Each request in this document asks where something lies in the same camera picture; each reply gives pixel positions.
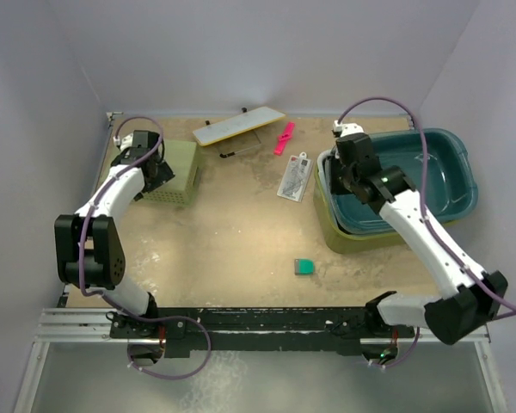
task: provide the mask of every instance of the white tag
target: white tag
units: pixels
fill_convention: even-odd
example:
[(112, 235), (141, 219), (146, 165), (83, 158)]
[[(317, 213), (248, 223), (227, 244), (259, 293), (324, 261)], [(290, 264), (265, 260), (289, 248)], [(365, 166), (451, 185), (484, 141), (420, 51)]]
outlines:
[(297, 157), (291, 155), (277, 195), (288, 200), (300, 202), (310, 179), (312, 165), (313, 161), (308, 159), (305, 152), (302, 152)]

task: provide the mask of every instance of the small green block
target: small green block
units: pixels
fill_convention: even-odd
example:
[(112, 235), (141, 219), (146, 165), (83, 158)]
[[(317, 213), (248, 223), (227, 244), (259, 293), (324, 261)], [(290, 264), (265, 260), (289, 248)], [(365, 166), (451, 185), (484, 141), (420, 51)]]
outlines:
[(294, 274), (295, 275), (310, 275), (313, 274), (314, 267), (312, 260), (296, 259), (294, 260)]

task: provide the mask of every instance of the green plastic bin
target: green plastic bin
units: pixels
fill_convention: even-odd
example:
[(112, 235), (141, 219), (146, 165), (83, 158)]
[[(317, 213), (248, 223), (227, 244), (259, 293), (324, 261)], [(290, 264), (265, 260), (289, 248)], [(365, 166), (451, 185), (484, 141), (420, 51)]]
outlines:
[(405, 243), (396, 232), (374, 235), (355, 235), (342, 231), (329, 213), (327, 198), (323, 192), (323, 186), (319, 179), (318, 164), (314, 168), (315, 186), (313, 191), (313, 205), (316, 209), (319, 225), (327, 246), (338, 254), (355, 254), (358, 252), (375, 250), (377, 248), (391, 247)]

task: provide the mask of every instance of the aluminum frame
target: aluminum frame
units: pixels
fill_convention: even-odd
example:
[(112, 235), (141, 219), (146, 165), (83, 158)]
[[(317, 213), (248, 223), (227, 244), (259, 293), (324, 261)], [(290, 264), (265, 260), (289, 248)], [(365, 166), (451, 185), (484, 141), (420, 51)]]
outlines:
[[(112, 339), (109, 336), (111, 322), (106, 318), (109, 311), (111, 310), (108, 308), (46, 308), (42, 311), (14, 413), (31, 413), (51, 343), (128, 342), (128, 339)], [(421, 342), (439, 342), (430, 330), (422, 330), (420, 339)], [(361, 339), (360, 343), (381, 344), (389, 341), (389, 339), (375, 338)], [(412, 341), (413, 339), (399, 340), (399, 342)], [(475, 344), (476, 355), (494, 413), (508, 413), (507, 400), (501, 387), (495, 358), (489, 346), (488, 329), (481, 327), (467, 335), (461, 342)], [(130, 343), (152, 344), (158, 343), (158, 340), (139, 338), (130, 339)]]

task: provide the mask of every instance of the teal plastic tub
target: teal plastic tub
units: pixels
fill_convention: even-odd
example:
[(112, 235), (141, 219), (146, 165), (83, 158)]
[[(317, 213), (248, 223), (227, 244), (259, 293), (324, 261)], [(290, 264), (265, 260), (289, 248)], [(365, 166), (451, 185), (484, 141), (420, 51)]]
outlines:
[[(476, 207), (478, 189), (463, 142), (444, 129), (425, 129), (428, 144), (427, 205), (439, 222), (461, 219)], [(374, 133), (372, 145), (383, 167), (397, 165), (421, 187), (422, 146), (417, 131)], [(340, 227), (357, 235), (393, 229), (352, 194), (334, 195), (332, 206)]]

